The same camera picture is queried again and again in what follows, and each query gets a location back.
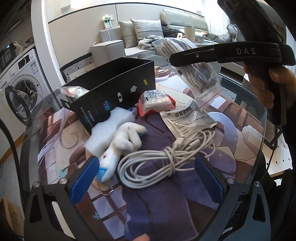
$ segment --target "round glass table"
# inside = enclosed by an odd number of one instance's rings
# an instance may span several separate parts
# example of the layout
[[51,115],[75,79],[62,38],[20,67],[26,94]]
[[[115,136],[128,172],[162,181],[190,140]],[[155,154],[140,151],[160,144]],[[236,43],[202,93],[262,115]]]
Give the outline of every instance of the round glass table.
[[[156,88],[173,97],[177,108],[185,107],[191,100],[186,84],[178,75],[164,78],[161,70],[167,64],[163,58],[148,58],[155,63]],[[263,156],[266,111],[240,84],[223,76],[219,79],[223,93],[206,108],[217,122],[216,152],[209,162],[225,177],[250,184]],[[59,89],[44,98],[33,110],[32,123],[26,128],[20,168],[27,197],[35,181],[42,185],[57,183],[80,168],[89,156],[84,148],[89,134],[76,114],[62,107],[61,100],[67,98]],[[142,149],[161,150],[175,139],[159,113],[144,118],[136,115],[136,123],[148,129],[141,137]],[[157,164],[152,162],[146,171],[155,168]],[[178,172],[139,190],[121,185],[115,175],[108,184],[113,187],[110,195],[103,195],[96,185],[91,185],[82,202],[76,204],[101,240],[132,240],[145,233],[151,240],[192,240],[219,208],[195,171]],[[54,203],[53,207],[63,227],[59,208]],[[72,235],[67,228],[64,231]]]

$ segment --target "white curtain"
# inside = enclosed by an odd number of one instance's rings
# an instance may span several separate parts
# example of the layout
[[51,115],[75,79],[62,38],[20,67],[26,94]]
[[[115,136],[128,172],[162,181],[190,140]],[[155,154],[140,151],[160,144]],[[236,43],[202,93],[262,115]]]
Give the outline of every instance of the white curtain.
[[230,23],[229,17],[220,8],[217,0],[202,0],[203,14],[209,28],[210,34],[225,34],[227,33],[227,25]]
[[[296,58],[296,42],[290,33],[289,29],[286,27],[286,32],[287,32],[287,44],[290,45],[290,47],[293,49],[295,58]],[[292,70],[293,73],[296,75],[296,66],[286,66],[288,69]]]

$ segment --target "washing machine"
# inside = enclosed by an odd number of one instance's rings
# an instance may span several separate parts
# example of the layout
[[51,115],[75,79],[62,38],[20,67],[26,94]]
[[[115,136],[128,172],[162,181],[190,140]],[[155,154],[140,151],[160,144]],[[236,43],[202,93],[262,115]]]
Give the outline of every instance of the washing machine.
[[36,49],[21,56],[0,79],[4,103],[24,125],[27,125],[31,111],[51,92]]

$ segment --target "red and white package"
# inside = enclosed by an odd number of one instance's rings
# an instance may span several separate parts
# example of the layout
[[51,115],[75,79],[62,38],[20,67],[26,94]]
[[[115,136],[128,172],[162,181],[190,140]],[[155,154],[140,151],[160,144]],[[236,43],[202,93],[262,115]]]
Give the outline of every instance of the red and white package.
[[138,110],[141,117],[175,108],[176,101],[166,92],[157,89],[145,91],[138,102]]

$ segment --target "black and white patterned fabric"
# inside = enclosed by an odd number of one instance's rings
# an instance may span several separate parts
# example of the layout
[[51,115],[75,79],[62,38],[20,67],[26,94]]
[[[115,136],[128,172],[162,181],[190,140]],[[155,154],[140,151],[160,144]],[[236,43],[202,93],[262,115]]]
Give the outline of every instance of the black and white patterned fabric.
[[69,82],[70,74],[75,73],[76,71],[92,64],[93,62],[94,59],[91,53],[88,53],[64,65],[62,68],[60,68],[64,81]]

